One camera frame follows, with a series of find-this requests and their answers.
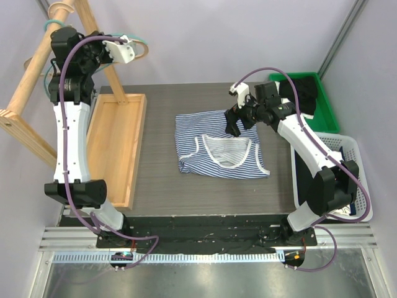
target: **white plastic laundry basket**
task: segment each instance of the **white plastic laundry basket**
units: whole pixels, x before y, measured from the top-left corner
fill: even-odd
[[[339,151],[340,147],[343,147],[343,154],[346,161],[354,160],[358,164],[360,169],[359,181],[362,183],[363,187],[368,192],[368,184],[367,184],[367,180],[365,179],[364,166],[362,164],[360,150],[357,142],[353,138],[345,135],[338,135],[338,134],[324,133],[324,132],[316,132],[316,135],[332,151]],[[295,169],[295,151],[293,147],[291,147],[291,162],[292,162],[293,200],[295,203],[295,207],[298,208],[299,200],[298,200],[298,188],[297,188],[297,171]],[[357,198],[354,204],[355,204],[356,215],[338,214],[338,216],[345,219],[357,219],[362,214],[364,214],[367,204],[365,202],[364,195],[362,194],[362,191],[359,188],[357,188]],[[371,218],[372,218],[372,204],[370,206],[370,212],[368,213],[364,221],[367,222]]]

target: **white trim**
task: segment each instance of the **white trim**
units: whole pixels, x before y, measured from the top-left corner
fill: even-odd
[[[262,171],[262,173],[270,175],[270,171],[268,169],[265,169],[259,162],[259,144],[255,144],[255,159],[256,165],[258,165],[258,168]]]
[[[194,140],[196,141],[196,151],[191,153],[191,154],[186,154],[186,155],[182,155],[179,160],[182,160],[184,158],[188,158],[191,157],[192,155],[195,155],[197,152],[199,152],[199,138],[195,137]]]
[[[218,166],[220,166],[221,168],[224,168],[224,169],[235,169],[235,168],[241,166],[241,165],[246,161],[246,159],[247,159],[247,157],[248,157],[248,154],[249,154],[249,149],[251,148],[251,143],[252,143],[252,141],[251,141],[250,138],[247,138],[247,139],[248,139],[248,146],[247,146],[246,154],[244,155],[243,159],[242,159],[239,163],[236,163],[236,164],[233,165],[233,166],[224,166],[224,165],[222,165],[218,160],[216,160],[216,158],[211,154],[211,151],[210,151],[210,149],[209,149],[207,143],[205,142],[205,137],[210,138],[210,139],[212,139],[212,140],[233,140],[234,138],[213,138],[213,137],[210,137],[210,136],[208,136],[208,135],[206,135],[206,134],[202,135],[204,147],[205,147],[205,149],[206,149],[208,155],[210,156],[210,158],[212,159],[212,161],[213,161],[214,163],[216,163]]]

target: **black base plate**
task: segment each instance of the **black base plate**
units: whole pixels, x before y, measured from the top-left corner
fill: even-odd
[[[302,246],[302,242],[286,243],[279,237],[278,225],[286,215],[227,215],[128,217],[134,237],[158,235],[153,253],[211,255],[214,253],[272,253],[275,246]],[[76,219],[63,217],[61,227],[80,226]],[[316,246],[313,229],[304,236],[306,246]],[[137,241],[139,253],[148,251],[154,240]],[[107,241],[97,241],[98,248],[121,248]]]

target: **striped shirt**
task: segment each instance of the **striped shirt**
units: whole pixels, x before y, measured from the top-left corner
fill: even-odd
[[[256,126],[241,131],[238,138],[225,133],[224,111],[176,116],[175,141],[182,173],[205,176],[252,179],[267,177],[263,166]]]

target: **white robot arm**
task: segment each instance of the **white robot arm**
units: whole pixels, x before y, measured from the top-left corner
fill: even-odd
[[[236,88],[234,84],[230,89],[230,94],[237,96],[238,103],[225,112],[226,133],[239,136],[240,131],[236,125],[238,120],[241,120],[244,129],[250,129],[258,122],[266,123],[292,145],[313,178],[305,203],[289,214],[281,224],[284,238],[294,237],[321,221],[323,215],[353,203],[357,185],[328,157],[341,162],[355,177],[359,175],[357,164],[354,161],[343,161],[341,153],[331,151],[309,128],[302,116],[299,121],[295,105],[292,102],[282,104],[274,82],[255,86],[256,98],[249,92],[248,85],[239,86]],[[327,152],[326,156],[303,131],[301,123],[322,150]]]
[[[77,33],[76,29],[65,27],[51,35],[51,47],[55,54],[54,61],[61,70],[72,49],[88,37],[103,35],[93,32],[87,37]],[[117,211],[107,198],[106,183],[103,179],[92,180],[87,162],[86,134],[91,99],[94,93],[92,75],[106,63],[128,63],[135,58],[135,44],[126,35],[120,37],[123,42],[95,40],[81,47],[69,63],[64,86],[64,107],[67,119],[67,140],[64,143],[64,123],[62,105],[60,104],[60,74],[54,74],[48,87],[50,100],[54,103],[58,134],[58,156],[54,181],[45,185],[45,194],[68,204],[65,176],[71,191],[73,204],[81,212],[95,217],[104,225],[131,236],[127,218]],[[64,154],[67,154],[68,175],[64,172]],[[101,235],[114,237],[105,227],[100,227]]]

